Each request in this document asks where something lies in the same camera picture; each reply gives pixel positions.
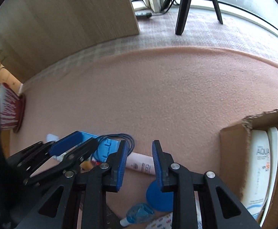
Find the small white grey cap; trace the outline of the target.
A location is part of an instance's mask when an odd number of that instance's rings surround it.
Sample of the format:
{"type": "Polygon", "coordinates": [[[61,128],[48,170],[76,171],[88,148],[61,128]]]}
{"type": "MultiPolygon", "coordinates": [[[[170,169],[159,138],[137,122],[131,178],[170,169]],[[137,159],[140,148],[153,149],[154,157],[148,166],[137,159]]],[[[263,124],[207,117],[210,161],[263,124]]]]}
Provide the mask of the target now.
{"type": "Polygon", "coordinates": [[[47,134],[47,136],[46,136],[47,143],[48,142],[57,142],[57,141],[59,141],[59,136],[51,134],[51,133],[47,134]]]}

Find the orange cartoon toy figure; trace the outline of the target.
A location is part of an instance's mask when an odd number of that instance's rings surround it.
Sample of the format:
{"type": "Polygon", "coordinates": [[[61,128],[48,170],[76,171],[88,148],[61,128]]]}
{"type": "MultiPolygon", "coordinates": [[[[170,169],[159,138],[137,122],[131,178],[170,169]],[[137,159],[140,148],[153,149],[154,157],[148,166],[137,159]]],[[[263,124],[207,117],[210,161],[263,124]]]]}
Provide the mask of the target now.
{"type": "Polygon", "coordinates": [[[80,164],[81,172],[89,172],[96,166],[99,166],[101,163],[96,161],[86,160],[80,164]]]}

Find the blue round lid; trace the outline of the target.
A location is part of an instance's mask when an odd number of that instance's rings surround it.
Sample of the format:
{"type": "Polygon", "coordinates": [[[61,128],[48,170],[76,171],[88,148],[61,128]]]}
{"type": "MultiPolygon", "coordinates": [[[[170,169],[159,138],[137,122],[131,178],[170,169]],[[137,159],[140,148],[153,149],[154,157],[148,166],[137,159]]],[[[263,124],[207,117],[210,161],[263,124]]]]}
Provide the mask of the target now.
{"type": "Polygon", "coordinates": [[[174,206],[174,193],[162,192],[158,182],[153,181],[146,191],[148,205],[156,211],[172,212],[174,206]]]}

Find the blue card with cord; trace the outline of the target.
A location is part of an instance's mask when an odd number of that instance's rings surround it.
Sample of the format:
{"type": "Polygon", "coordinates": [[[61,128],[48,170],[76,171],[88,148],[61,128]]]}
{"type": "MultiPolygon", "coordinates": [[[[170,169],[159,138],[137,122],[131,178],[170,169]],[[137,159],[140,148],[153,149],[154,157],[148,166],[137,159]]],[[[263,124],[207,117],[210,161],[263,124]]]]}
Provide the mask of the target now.
{"type": "Polygon", "coordinates": [[[83,139],[87,140],[90,138],[97,139],[99,146],[93,154],[93,159],[97,162],[105,162],[108,156],[118,151],[120,141],[124,140],[127,144],[127,155],[129,156],[135,148],[135,140],[132,136],[126,133],[113,133],[104,135],[93,135],[86,132],[82,132],[83,139]]]}

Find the pink lotion bottle grey cap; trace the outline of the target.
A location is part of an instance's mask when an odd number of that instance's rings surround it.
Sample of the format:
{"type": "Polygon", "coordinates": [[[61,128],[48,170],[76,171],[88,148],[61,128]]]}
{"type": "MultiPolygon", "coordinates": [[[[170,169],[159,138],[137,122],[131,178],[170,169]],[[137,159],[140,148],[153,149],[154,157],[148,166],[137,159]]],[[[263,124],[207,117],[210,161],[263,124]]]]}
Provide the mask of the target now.
{"type": "Polygon", "coordinates": [[[132,152],[127,157],[126,168],[142,172],[148,175],[155,175],[155,167],[151,156],[132,152]]]}

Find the white printed tissue pack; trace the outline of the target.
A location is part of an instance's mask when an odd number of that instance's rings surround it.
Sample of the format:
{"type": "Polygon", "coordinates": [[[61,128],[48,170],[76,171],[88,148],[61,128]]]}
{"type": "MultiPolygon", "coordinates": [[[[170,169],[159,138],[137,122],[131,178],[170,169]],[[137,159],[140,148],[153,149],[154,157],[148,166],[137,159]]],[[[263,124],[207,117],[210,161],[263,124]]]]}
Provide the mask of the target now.
{"type": "MultiPolygon", "coordinates": [[[[202,229],[202,219],[201,219],[201,212],[200,212],[200,205],[198,200],[198,192],[194,192],[195,196],[195,204],[196,204],[196,213],[197,213],[197,224],[198,229],[202,229]]],[[[152,222],[150,222],[145,229],[172,229],[172,212],[166,214],[165,216],[159,217],[152,222]]]]}

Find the small blue liquid bottle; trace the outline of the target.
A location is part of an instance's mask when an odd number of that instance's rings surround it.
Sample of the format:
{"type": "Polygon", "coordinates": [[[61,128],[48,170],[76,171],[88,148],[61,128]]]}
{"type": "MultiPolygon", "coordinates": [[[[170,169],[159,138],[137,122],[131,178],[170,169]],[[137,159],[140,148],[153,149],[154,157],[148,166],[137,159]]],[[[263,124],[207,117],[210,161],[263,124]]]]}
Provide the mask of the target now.
{"type": "Polygon", "coordinates": [[[141,224],[151,221],[154,218],[154,210],[146,203],[139,203],[132,206],[124,219],[120,220],[120,225],[127,227],[131,224],[141,224]]]}

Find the white Aqua sunscreen tube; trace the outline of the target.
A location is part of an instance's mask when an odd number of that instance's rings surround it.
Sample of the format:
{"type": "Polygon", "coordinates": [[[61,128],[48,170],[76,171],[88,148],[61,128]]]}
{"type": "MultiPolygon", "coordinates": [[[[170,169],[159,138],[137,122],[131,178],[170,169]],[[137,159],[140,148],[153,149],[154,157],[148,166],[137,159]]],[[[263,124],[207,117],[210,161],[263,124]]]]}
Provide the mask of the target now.
{"type": "Polygon", "coordinates": [[[268,134],[263,130],[252,130],[248,171],[242,190],[241,202],[254,219],[258,218],[267,196],[270,164],[268,134]]]}

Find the white patterned tube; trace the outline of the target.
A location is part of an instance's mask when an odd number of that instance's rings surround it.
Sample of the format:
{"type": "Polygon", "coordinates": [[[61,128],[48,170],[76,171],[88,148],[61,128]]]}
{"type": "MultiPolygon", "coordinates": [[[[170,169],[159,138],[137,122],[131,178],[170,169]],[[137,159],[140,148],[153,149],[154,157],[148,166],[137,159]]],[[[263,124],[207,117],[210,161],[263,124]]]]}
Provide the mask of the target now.
{"type": "Polygon", "coordinates": [[[59,156],[52,156],[52,158],[58,162],[61,162],[64,159],[64,154],[59,155],[59,156]]]}

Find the black card package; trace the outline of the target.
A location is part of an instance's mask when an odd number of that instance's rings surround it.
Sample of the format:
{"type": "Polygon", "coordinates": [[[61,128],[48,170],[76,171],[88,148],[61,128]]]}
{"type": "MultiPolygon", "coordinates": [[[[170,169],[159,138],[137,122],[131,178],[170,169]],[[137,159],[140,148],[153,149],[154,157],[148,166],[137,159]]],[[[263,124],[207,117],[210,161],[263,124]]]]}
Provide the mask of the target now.
{"type": "Polygon", "coordinates": [[[106,227],[107,229],[119,229],[120,219],[118,216],[106,205],[106,227]]]}

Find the cardboard box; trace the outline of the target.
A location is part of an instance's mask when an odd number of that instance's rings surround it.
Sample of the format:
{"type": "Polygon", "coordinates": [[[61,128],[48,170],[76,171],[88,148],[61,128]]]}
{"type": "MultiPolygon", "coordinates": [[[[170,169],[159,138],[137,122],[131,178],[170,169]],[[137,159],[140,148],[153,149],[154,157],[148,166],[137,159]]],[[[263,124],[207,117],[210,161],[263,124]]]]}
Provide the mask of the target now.
{"type": "Polygon", "coordinates": [[[278,110],[220,131],[220,177],[260,228],[278,228],[278,110]]]}

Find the potted green plant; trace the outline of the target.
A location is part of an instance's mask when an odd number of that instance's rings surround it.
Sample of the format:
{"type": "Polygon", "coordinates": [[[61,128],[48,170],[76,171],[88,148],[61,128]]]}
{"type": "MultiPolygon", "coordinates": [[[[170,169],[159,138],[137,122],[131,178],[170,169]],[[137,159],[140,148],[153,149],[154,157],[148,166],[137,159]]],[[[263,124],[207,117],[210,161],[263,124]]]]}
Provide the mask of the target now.
{"type": "MultiPolygon", "coordinates": [[[[0,64],[0,72],[3,69],[5,67],[0,64]]],[[[25,108],[25,94],[18,95],[7,83],[0,83],[0,129],[18,133],[23,123],[25,108]]]]}

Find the white massage stick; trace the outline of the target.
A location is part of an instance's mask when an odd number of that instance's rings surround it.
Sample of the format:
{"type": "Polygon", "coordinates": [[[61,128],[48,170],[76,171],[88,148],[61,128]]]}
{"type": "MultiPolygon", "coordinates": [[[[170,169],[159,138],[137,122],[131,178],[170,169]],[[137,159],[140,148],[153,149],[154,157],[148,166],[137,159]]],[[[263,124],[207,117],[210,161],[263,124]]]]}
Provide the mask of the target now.
{"type": "Polygon", "coordinates": [[[272,195],[274,194],[277,169],[278,169],[278,129],[276,127],[271,127],[267,131],[269,143],[270,143],[270,180],[267,192],[267,199],[265,200],[264,212],[260,220],[260,227],[263,226],[267,213],[271,205],[272,195]]]}

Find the wooden board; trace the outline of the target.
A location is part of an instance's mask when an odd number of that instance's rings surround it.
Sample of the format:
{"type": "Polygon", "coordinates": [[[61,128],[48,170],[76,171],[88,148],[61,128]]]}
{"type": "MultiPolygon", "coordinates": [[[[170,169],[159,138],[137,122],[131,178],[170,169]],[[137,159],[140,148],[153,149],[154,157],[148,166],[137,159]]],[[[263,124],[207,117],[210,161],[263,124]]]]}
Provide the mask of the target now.
{"type": "Polygon", "coordinates": [[[131,0],[5,0],[0,60],[25,82],[88,47],[139,33],[131,0]]]}

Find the black tripod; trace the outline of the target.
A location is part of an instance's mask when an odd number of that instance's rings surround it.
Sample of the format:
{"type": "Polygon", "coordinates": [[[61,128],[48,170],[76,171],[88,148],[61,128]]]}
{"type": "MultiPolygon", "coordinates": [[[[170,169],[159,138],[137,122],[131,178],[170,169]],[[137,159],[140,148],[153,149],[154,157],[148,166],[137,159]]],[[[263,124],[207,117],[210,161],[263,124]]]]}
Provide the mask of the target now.
{"type": "MultiPolygon", "coordinates": [[[[192,0],[180,0],[179,3],[179,11],[177,16],[175,34],[181,36],[184,32],[184,28],[187,22],[188,12],[190,10],[192,0]]],[[[217,20],[220,24],[223,25],[222,13],[220,11],[219,2],[218,0],[211,0],[215,9],[215,13],[217,16],[217,20]]],[[[166,13],[170,10],[172,5],[174,4],[175,0],[164,0],[161,6],[161,12],[166,13]]]]}

